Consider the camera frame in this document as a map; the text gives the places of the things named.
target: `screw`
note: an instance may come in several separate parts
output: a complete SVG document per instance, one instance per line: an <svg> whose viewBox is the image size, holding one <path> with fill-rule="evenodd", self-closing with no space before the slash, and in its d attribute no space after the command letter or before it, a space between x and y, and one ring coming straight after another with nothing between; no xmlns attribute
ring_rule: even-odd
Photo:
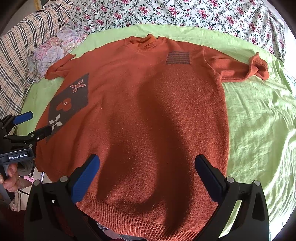
<svg viewBox="0 0 296 241"><path fill-rule="evenodd" d="M38 186L40 184L40 180L36 180L35 182L33 182L34 186Z"/></svg>
<svg viewBox="0 0 296 241"><path fill-rule="evenodd" d="M258 180L255 180L255 181L254 181L254 184L255 184L256 186L260 186L260 185L261 185L261 183L260 183Z"/></svg>
<svg viewBox="0 0 296 241"><path fill-rule="evenodd" d="M62 176L59 180L64 183L64 182L68 181L68 177Z"/></svg>
<svg viewBox="0 0 296 241"><path fill-rule="evenodd" d="M226 177L226 180L229 183L233 183L234 182L234 178L233 177Z"/></svg>

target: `blue gripper pad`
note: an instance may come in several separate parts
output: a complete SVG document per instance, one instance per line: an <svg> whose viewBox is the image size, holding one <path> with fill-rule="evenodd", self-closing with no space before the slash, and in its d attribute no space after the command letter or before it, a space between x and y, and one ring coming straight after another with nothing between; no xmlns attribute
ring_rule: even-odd
<svg viewBox="0 0 296 241"><path fill-rule="evenodd" d="M33 118L33 113L31 111L18 115L13 120L15 125L21 124L25 121L31 120Z"/></svg>
<svg viewBox="0 0 296 241"><path fill-rule="evenodd" d="M92 180L94 179L95 175L97 174L97 172L100 168L99 157L97 155L91 155L87 159L85 164L82 167L79 167L79 169L80 168L82 168L82 172L70 190L71 199L74 204L77 202L80 202L83 199L89 185L91 184Z"/></svg>
<svg viewBox="0 0 296 241"><path fill-rule="evenodd" d="M218 174L214 171L217 168L214 168L204 155L198 155L195 158L194 166L211 199L214 202L221 203L224 199L224 190L220 184L222 180L219 180L215 175Z"/></svg>

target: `floral pillow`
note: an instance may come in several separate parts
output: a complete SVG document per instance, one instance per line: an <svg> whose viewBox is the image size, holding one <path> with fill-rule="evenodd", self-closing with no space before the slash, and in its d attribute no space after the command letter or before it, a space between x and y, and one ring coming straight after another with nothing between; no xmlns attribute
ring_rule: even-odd
<svg viewBox="0 0 296 241"><path fill-rule="evenodd" d="M34 49L28 56L28 68L34 74L34 80L38 82L43 78L51 65L70 53L87 36L87 33L69 22L60 32Z"/></svg>

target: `orange heart motif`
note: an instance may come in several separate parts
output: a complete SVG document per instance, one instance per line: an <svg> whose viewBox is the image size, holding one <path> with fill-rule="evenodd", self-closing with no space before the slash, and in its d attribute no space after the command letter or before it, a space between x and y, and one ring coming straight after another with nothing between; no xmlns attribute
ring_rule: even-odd
<svg viewBox="0 0 296 241"><path fill-rule="evenodd" d="M71 98L66 98L65 100L63 100L61 103L57 105L56 110L68 111L71 109L71 107L72 107Z"/></svg>

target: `plaid fabric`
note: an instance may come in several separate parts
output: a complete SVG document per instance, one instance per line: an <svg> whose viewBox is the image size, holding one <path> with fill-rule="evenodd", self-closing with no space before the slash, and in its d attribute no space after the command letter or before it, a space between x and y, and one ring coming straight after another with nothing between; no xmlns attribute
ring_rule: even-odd
<svg viewBox="0 0 296 241"><path fill-rule="evenodd" d="M38 45L63 29L72 0L49 0L39 11L24 18L0 38L0 119L17 115L34 83L27 56Z"/></svg>

